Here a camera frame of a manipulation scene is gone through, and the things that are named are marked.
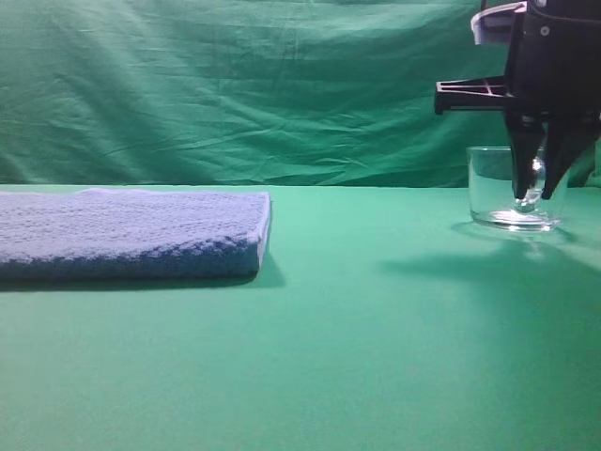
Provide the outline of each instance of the green cloth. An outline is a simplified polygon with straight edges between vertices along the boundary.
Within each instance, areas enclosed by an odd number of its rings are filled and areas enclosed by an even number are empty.
[[[254,281],[2,287],[0,449],[601,449],[600,190],[534,237],[464,189],[269,191]]]
[[[0,183],[465,186],[475,0],[5,0]],[[573,174],[583,184],[592,155]]]

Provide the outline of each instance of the robotic arm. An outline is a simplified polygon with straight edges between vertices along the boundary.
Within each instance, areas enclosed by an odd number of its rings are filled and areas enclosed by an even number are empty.
[[[535,183],[544,145],[550,199],[601,135],[601,0],[528,0],[486,8],[471,21],[476,44],[505,43],[505,73],[437,83],[436,114],[501,111],[514,163],[514,196]]]

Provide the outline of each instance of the towel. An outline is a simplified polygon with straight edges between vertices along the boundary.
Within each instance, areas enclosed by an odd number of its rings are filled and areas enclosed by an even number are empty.
[[[249,276],[268,193],[0,193],[0,280]]]

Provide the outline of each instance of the green backdrop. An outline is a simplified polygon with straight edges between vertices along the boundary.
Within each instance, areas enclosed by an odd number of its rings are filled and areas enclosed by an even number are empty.
[[[465,185],[501,118],[432,104],[502,71],[479,4],[5,0],[0,182]]]

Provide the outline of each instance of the blue towel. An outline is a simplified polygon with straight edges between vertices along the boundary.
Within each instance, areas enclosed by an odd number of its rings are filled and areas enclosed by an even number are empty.
[[[269,224],[268,193],[0,193],[0,279],[253,275]]]

